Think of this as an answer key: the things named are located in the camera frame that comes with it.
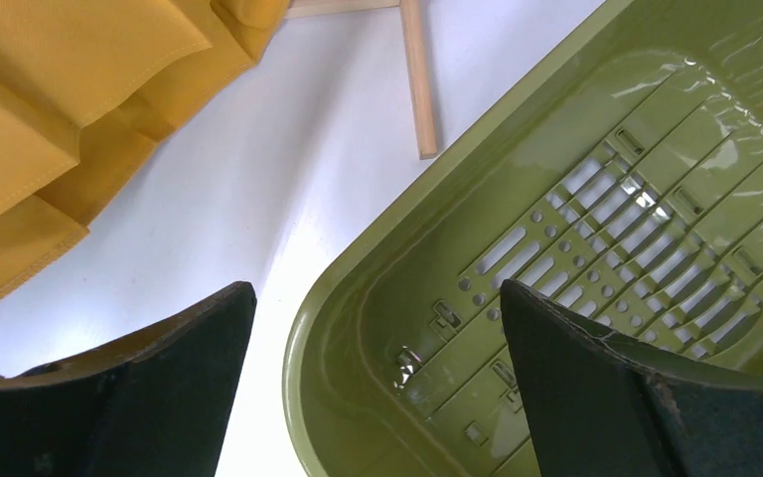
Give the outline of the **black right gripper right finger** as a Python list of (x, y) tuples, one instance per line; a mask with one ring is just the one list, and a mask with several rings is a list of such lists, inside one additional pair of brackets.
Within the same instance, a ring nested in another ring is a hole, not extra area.
[(763, 376), (661, 350), (515, 280), (501, 318), (544, 476), (763, 476)]

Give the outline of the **olive green plastic basket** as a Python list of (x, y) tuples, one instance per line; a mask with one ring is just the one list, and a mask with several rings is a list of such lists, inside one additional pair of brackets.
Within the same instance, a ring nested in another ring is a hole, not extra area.
[(605, 1), (320, 276), (310, 476), (535, 476), (499, 289), (763, 376), (763, 1)]

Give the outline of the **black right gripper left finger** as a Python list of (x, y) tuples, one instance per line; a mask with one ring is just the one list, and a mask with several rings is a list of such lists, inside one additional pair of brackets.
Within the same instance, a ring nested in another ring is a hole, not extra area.
[(212, 476), (252, 330), (237, 281), (85, 352), (0, 376), (0, 476)]

